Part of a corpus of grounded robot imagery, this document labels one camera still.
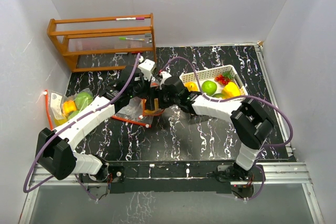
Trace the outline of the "yellow bell pepper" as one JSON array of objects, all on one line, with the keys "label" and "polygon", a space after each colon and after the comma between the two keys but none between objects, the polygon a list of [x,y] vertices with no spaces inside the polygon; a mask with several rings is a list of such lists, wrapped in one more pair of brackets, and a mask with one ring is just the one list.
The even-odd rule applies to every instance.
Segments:
[{"label": "yellow bell pepper", "polygon": [[65,117],[69,116],[69,114],[73,111],[77,111],[74,100],[68,100],[62,104],[62,112]]}]

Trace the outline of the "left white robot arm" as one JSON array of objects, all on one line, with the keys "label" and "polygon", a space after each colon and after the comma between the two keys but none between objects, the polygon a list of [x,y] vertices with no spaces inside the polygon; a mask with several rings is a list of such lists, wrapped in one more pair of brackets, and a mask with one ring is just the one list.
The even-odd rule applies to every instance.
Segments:
[{"label": "left white robot arm", "polygon": [[137,67],[125,67],[119,78],[111,81],[94,100],[68,122],[54,130],[43,129],[38,136],[36,157],[38,163],[56,179],[71,174],[89,174],[96,181],[108,177],[108,168],[102,159],[75,151],[78,144],[104,120],[109,119],[135,97],[144,98],[156,64],[145,60]]}]

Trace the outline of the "light green cabbage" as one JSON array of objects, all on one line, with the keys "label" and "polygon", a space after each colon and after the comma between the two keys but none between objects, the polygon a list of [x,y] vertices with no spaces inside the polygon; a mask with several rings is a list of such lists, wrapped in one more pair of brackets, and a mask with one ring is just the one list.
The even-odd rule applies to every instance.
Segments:
[{"label": "light green cabbage", "polygon": [[75,97],[75,105],[78,110],[85,109],[92,102],[93,102],[93,96],[85,91],[78,93],[77,96]]}]

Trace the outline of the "green lime fruit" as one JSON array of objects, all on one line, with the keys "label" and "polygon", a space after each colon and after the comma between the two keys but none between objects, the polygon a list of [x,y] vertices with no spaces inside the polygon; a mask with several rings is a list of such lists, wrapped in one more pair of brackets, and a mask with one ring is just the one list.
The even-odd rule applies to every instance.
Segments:
[{"label": "green lime fruit", "polygon": [[202,91],[208,96],[212,96],[217,91],[217,84],[214,81],[206,80],[202,83]]}]

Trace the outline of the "dark green cabbage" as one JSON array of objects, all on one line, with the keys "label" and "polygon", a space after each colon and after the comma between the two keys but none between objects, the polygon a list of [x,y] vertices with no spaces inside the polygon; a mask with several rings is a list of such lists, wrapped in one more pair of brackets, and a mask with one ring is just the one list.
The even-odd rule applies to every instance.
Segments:
[{"label": "dark green cabbage", "polygon": [[76,115],[78,115],[79,113],[80,113],[79,110],[71,112],[71,113],[69,114],[69,116],[67,117],[68,121],[71,120],[71,119],[73,119],[73,118],[74,118]]}]

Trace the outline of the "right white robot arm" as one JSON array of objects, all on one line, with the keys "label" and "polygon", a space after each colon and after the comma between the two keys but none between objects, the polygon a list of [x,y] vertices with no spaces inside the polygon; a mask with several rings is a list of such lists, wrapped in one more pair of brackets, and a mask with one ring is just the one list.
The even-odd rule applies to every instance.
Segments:
[{"label": "right white robot arm", "polygon": [[175,76],[166,78],[158,86],[150,86],[146,100],[157,99],[159,109],[177,105],[183,112],[205,115],[233,124],[241,141],[238,156],[228,168],[230,178],[247,180],[266,138],[274,129],[274,122],[256,98],[237,97],[225,101],[211,98],[199,91],[189,91]]}]

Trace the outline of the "clear red zip bag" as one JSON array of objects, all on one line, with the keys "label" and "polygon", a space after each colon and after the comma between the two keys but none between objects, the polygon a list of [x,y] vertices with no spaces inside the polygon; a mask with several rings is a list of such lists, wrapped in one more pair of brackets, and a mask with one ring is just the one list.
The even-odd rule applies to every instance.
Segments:
[{"label": "clear red zip bag", "polygon": [[93,102],[93,95],[89,89],[83,89],[69,97],[50,90],[45,90],[43,95],[51,130],[71,120]]}]

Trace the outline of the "orange fruit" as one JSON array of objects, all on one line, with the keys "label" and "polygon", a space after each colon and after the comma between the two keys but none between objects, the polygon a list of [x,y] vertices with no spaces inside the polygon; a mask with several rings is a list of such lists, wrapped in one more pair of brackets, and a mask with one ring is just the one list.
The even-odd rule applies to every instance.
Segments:
[{"label": "orange fruit", "polygon": [[158,99],[154,99],[154,107],[150,108],[146,106],[146,99],[142,100],[142,114],[143,115],[154,115],[159,110]]}]

